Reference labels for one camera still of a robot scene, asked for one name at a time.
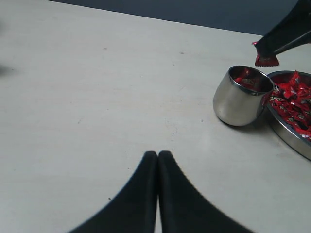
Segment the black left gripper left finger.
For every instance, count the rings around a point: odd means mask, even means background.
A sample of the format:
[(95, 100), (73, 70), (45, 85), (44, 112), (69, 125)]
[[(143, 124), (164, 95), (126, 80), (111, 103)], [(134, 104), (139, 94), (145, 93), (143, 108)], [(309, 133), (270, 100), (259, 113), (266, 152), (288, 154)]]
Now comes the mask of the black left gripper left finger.
[(122, 190), (72, 233), (153, 233), (157, 210), (157, 154), (144, 153)]

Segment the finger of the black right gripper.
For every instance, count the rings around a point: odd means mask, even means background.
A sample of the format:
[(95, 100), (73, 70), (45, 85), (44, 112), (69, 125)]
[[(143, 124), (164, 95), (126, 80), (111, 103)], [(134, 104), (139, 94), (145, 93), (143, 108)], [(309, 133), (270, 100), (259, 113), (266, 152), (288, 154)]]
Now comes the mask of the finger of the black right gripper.
[(285, 51), (308, 44), (311, 42), (311, 32), (296, 33), (279, 33), (274, 34), (267, 39), (262, 48), (262, 56), (265, 58), (276, 56)]
[(284, 19), (256, 44), (260, 55), (278, 55), (311, 42), (311, 1), (299, 0)]

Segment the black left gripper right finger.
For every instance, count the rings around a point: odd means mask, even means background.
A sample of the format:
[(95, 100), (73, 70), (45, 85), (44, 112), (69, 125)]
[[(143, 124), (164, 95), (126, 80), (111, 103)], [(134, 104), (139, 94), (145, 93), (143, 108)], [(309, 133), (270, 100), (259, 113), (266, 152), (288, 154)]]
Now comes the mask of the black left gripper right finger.
[(164, 233), (251, 233), (191, 184), (170, 151), (158, 155), (159, 207)]

